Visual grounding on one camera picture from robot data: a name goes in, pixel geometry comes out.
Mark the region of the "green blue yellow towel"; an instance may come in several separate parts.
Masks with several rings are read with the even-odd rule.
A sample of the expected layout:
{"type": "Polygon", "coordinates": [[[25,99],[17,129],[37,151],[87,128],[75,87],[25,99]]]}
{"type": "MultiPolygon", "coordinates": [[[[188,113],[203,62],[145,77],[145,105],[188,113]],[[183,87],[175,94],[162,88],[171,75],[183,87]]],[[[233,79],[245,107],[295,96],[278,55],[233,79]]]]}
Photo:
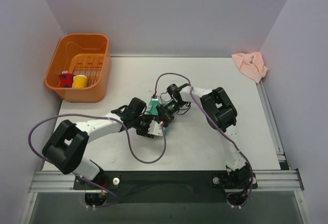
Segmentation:
{"type": "MultiPolygon", "coordinates": [[[[146,109],[146,112],[150,115],[153,116],[153,120],[157,121],[157,122],[160,122],[159,119],[158,119],[158,113],[157,113],[157,110],[156,110],[156,107],[158,105],[160,105],[161,102],[159,101],[149,101],[148,105],[147,105],[147,109],[146,109]]],[[[168,127],[164,127],[163,125],[163,132],[164,134],[163,135],[167,135],[168,133],[168,127]]]]}

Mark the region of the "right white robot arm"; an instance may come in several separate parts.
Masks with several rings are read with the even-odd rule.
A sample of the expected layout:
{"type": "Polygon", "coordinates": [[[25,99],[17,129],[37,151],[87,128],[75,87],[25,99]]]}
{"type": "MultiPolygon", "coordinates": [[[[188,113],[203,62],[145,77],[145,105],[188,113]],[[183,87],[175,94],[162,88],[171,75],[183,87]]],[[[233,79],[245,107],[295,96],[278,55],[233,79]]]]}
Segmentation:
{"type": "Polygon", "coordinates": [[[209,90],[194,88],[189,84],[180,87],[172,84],[167,88],[167,93],[171,101],[156,107],[159,120],[168,125],[183,106],[195,104],[220,136],[228,184],[233,188],[253,184],[254,174],[250,162],[237,145],[237,110],[225,90],[222,87],[209,90]]]}

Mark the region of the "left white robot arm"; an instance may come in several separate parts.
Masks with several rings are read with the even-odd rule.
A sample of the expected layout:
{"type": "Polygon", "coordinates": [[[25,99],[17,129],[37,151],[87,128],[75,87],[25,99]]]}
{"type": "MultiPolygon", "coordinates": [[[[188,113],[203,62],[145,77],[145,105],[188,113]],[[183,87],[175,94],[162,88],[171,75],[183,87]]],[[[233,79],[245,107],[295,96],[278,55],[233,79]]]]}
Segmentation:
{"type": "Polygon", "coordinates": [[[87,144],[112,133],[133,128],[140,136],[162,136],[161,125],[156,115],[144,114],[146,103],[133,98],[128,105],[112,110],[104,118],[73,123],[62,121],[55,129],[42,155],[63,174],[73,173],[85,178],[92,189],[108,183],[103,169],[84,157],[87,144]]]}

